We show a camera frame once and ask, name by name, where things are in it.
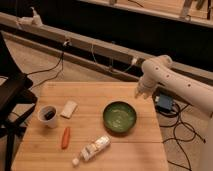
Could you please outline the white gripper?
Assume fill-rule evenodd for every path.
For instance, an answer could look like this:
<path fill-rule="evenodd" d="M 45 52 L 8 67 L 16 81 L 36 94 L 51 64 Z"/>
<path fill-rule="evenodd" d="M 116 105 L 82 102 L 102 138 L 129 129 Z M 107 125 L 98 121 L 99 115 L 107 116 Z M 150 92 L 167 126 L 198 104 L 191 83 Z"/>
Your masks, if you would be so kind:
<path fill-rule="evenodd" d="M 156 88 L 156 82 L 148 76 L 142 76 L 139 79 L 137 89 L 134 91 L 134 97 L 137 99 L 141 95 L 149 97 Z"/>

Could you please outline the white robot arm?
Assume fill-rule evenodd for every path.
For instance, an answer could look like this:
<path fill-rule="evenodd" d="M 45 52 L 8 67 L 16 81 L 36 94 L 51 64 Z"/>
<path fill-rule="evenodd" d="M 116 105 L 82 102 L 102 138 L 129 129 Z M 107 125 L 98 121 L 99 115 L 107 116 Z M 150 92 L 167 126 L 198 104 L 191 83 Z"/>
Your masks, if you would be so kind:
<path fill-rule="evenodd" d="M 213 86 L 194 80 L 171 70 L 173 61 L 168 55 L 146 59 L 141 70 L 143 75 L 135 89 L 135 97 L 148 98 L 157 84 L 173 90 L 177 95 L 195 106 L 207 116 L 213 116 Z"/>

